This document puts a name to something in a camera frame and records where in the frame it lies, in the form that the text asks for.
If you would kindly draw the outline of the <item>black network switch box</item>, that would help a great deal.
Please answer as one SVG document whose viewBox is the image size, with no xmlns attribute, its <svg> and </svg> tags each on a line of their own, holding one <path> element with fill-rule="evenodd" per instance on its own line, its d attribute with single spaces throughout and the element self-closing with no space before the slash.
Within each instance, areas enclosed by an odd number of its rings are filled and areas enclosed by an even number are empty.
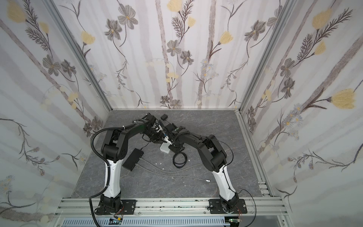
<svg viewBox="0 0 363 227">
<path fill-rule="evenodd" d="M 135 148 L 128 156 L 128 158 L 123 162 L 122 167 L 129 171 L 133 171 L 136 164 L 139 162 L 143 155 L 144 152 L 142 150 Z"/>
</svg>

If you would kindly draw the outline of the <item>white rectangular device box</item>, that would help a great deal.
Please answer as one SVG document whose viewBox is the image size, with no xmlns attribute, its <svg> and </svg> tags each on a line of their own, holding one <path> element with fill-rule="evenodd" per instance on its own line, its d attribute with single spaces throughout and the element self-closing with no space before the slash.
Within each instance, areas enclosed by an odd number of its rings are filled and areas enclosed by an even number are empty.
<svg viewBox="0 0 363 227">
<path fill-rule="evenodd" d="M 169 143 L 167 143 L 167 142 L 165 142 L 165 143 L 163 143 L 163 144 L 160 146 L 160 150 L 161 150 L 163 153 L 169 154 L 169 153 L 170 153 L 169 146 L 170 146 L 170 144 L 169 144 Z"/>
</svg>

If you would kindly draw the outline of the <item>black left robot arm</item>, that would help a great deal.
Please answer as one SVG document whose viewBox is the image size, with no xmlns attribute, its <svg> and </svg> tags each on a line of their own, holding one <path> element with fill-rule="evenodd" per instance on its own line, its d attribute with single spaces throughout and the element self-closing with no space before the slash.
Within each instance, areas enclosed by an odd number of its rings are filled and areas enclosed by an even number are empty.
<svg viewBox="0 0 363 227">
<path fill-rule="evenodd" d="M 123 209 L 120 174 L 128 152 L 129 139 L 145 134 L 151 142 L 162 142 L 161 134 L 154 127 L 157 118 L 150 113 L 136 119 L 131 125 L 103 128 L 90 137 L 90 147 L 105 163 L 105 186 L 99 193 L 89 197 L 92 219 L 97 227 L 96 215 L 116 214 Z"/>
</svg>

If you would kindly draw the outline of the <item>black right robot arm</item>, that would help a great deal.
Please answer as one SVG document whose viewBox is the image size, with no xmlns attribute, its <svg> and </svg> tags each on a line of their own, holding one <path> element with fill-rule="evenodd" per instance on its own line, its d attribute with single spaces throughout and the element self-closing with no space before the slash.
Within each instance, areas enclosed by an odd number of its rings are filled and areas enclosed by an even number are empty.
<svg viewBox="0 0 363 227">
<path fill-rule="evenodd" d="M 195 148 L 203 166 L 215 178 L 223 211 L 233 213 L 235 210 L 239 210 L 239 192 L 234 189 L 230 180 L 227 167 L 231 162 L 227 162 L 227 153 L 221 145 L 222 141 L 214 135 L 196 135 L 185 127 L 177 127 L 174 124 L 168 124 L 165 129 L 165 138 L 171 143 L 168 149 L 175 154 L 173 158 L 175 159 L 180 154 L 185 155 L 183 152 L 185 144 Z"/>
</svg>

